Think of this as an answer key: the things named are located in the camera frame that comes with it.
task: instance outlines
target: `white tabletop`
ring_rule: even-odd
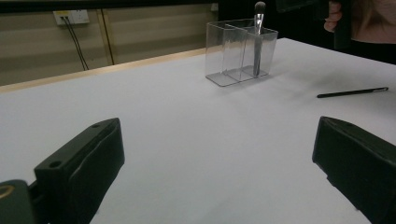
[[[320,116],[396,144],[395,90],[395,65],[280,39],[270,76],[226,88],[198,55],[5,92],[0,181],[32,183],[54,150],[118,117],[126,163],[92,223],[370,223],[311,156]]]

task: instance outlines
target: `transparent container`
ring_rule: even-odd
[[[205,76],[224,87],[268,75],[276,39],[274,30],[256,34],[253,19],[208,23]]]

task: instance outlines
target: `wall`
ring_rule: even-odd
[[[217,19],[210,5],[88,13],[90,23],[74,30],[90,69],[203,48],[205,24]],[[78,71],[73,39],[52,12],[0,15],[0,85]]]

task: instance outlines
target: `black pencil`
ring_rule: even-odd
[[[334,96],[363,94],[363,93],[371,93],[371,92],[378,92],[378,91],[387,91],[388,89],[389,89],[388,87],[381,87],[381,88],[359,90],[359,91],[339,91],[339,92],[319,94],[317,97],[318,98],[327,98],[327,97],[334,97]]]

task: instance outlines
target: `black cable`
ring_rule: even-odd
[[[81,64],[82,64],[82,68],[84,69],[84,71],[89,70],[87,63],[85,62],[84,56],[82,55],[81,47],[79,46],[77,36],[74,33],[74,30],[73,30],[73,27],[72,27],[72,25],[70,23],[70,20],[67,17],[61,17],[61,19],[64,21],[64,24],[66,25],[70,35],[73,38],[73,41],[75,43],[75,46],[76,46],[76,49],[77,49],[77,52],[78,52],[78,57],[79,57],[79,59],[81,61]]]

